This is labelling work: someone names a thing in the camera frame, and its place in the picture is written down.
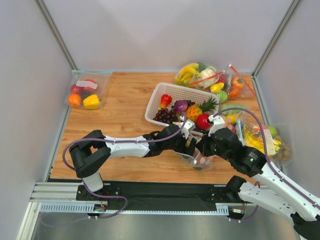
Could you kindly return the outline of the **fake pink peach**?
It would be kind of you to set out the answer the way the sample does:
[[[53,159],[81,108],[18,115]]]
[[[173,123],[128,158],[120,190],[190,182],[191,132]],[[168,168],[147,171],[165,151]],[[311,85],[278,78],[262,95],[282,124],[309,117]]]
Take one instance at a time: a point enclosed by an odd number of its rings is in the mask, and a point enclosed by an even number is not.
[[[213,156],[202,156],[201,154],[197,158],[198,167],[202,171],[210,170],[213,167]]]

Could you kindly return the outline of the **polka dot zip bag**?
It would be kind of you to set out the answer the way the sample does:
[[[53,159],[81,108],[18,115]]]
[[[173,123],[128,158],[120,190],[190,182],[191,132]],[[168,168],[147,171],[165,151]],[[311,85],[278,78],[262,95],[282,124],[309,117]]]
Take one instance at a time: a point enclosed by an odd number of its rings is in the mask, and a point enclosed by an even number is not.
[[[175,151],[177,156],[186,164],[197,171],[209,171],[213,167],[213,156],[203,156],[196,148],[196,144],[201,140],[199,136],[190,134],[182,150]]]

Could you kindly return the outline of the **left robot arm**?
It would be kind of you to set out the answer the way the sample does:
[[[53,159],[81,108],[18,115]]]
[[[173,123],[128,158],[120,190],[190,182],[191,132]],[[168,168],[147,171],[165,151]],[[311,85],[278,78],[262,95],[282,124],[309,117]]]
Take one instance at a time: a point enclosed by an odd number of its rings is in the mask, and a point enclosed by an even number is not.
[[[68,151],[76,176],[90,192],[97,193],[104,187],[99,169],[107,160],[121,157],[151,158],[168,150],[192,158],[196,143],[196,138],[189,135],[187,124],[170,124],[161,131],[135,138],[115,138],[103,135],[101,130],[94,130],[72,143]]]

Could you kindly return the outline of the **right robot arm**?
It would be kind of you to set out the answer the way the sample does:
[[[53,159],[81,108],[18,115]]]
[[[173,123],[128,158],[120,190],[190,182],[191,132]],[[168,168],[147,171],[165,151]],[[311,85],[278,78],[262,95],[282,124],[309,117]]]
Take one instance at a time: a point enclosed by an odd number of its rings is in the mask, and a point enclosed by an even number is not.
[[[239,187],[240,199],[258,205],[287,219],[306,240],[320,238],[320,199],[285,175],[256,148],[242,145],[228,128],[205,135],[196,148],[206,157],[217,155],[228,161],[239,173],[264,184],[273,193],[264,192],[244,181]]]

